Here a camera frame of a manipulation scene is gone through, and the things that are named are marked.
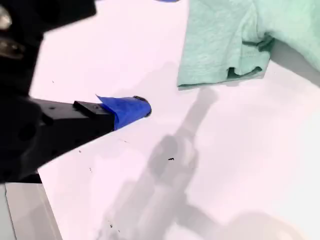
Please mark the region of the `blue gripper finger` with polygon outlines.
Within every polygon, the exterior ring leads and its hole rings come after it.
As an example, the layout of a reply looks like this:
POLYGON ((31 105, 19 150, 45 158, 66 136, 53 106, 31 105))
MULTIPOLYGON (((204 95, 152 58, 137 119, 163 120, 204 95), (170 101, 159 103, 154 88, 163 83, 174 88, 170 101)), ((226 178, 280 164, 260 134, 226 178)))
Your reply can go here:
POLYGON ((143 97, 99 97, 99 103, 42 102, 42 163, 148 117, 143 97))
POLYGON ((93 0, 2 0, 0 56, 19 60, 37 48, 44 33, 97 13, 93 0))

